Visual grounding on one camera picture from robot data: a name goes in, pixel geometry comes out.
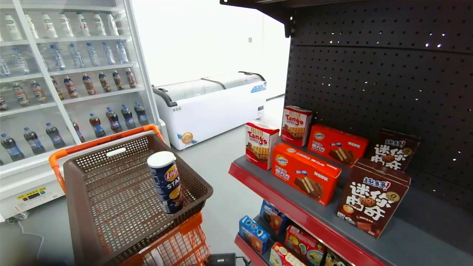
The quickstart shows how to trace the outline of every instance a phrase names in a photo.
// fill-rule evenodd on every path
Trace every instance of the blue snack box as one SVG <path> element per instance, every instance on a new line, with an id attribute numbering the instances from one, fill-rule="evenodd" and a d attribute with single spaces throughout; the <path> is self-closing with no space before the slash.
<path id="1" fill-rule="evenodd" d="M 276 234 L 281 234 L 287 227 L 289 218 L 281 213 L 274 205 L 263 200 L 260 217 L 274 230 Z"/>
<path id="2" fill-rule="evenodd" d="M 270 235 L 248 215 L 240 219 L 238 234 L 259 254 L 268 250 Z"/>

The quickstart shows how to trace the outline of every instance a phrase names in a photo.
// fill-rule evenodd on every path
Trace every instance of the red shelf edge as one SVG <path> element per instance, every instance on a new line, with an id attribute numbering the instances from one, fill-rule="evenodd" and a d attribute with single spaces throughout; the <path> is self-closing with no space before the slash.
<path id="1" fill-rule="evenodd" d="M 230 165 L 228 171 L 233 177 L 238 179 L 245 186 L 256 192 L 260 197 L 274 204 L 282 213 L 286 214 L 291 220 L 302 226 L 314 237 L 322 240 L 330 249 L 337 252 L 340 256 L 351 262 L 355 266 L 384 266 L 385 264 L 366 253 L 342 235 L 325 225 L 315 217 L 306 213 L 305 210 L 289 202 L 284 195 L 272 190 L 265 183 L 255 178 L 254 175 L 247 172 L 234 162 Z"/>
<path id="2" fill-rule="evenodd" d="M 235 244 L 243 251 L 243 253 L 251 260 L 251 262 L 256 266 L 267 266 L 268 264 L 264 259 L 256 253 L 256 251 L 251 248 L 247 242 L 240 237 L 239 234 L 236 234 Z"/>

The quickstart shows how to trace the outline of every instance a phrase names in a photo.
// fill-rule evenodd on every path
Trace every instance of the gray floor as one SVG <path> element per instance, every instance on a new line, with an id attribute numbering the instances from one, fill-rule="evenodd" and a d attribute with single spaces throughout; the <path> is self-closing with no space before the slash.
<path id="1" fill-rule="evenodd" d="M 261 121 L 281 126 L 284 97 L 268 101 Z M 256 216 L 262 198 L 228 174 L 231 162 L 245 152 L 244 127 L 240 126 L 198 145 L 179 151 L 181 156 L 214 189 L 202 211 L 202 227 L 212 253 L 243 253 L 233 243 L 238 220 Z M 65 197 L 43 204 L 22 221 L 25 232 L 44 236 L 40 259 L 55 258 L 73 265 L 69 219 Z M 18 224 L 0 224 L 0 265 L 16 266 L 33 261 L 41 238 L 22 235 Z"/>

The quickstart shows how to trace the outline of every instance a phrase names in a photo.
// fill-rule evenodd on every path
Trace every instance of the black pegboard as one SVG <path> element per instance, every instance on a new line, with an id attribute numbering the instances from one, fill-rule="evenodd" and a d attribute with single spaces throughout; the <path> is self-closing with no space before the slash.
<path id="1" fill-rule="evenodd" d="M 285 104 L 371 139 L 383 127 L 420 136 L 407 170 L 412 185 L 473 211 L 472 5 L 362 1 L 297 9 Z"/>

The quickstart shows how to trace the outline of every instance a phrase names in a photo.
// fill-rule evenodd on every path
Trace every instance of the white wall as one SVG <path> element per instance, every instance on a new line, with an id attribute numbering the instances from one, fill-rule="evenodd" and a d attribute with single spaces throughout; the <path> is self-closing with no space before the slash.
<path id="1" fill-rule="evenodd" d="M 274 19 L 218 0 L 133 1 L 133 9 L 152 84 L 253 71 L 267 79 L 268 98 L 284 93 L 289 39 Z"/>

